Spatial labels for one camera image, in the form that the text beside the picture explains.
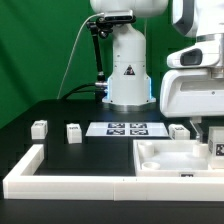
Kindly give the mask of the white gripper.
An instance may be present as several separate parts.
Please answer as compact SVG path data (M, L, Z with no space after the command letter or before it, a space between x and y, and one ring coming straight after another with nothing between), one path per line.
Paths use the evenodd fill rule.
M224 115L224 50L218 41L198 42L167 57L160 110L166 117L191 117L202 142L201 117Z

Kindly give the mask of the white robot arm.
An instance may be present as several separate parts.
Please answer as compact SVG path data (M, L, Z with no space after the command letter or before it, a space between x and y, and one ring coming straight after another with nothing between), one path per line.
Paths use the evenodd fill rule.
M167 117L224 115L224 0L90 0L98 27L112 32L113 72L103 102L118 110L139 110L155 99L146 74L146 40L132 27L172 7L172 25L196 43L170 54L160 91Z

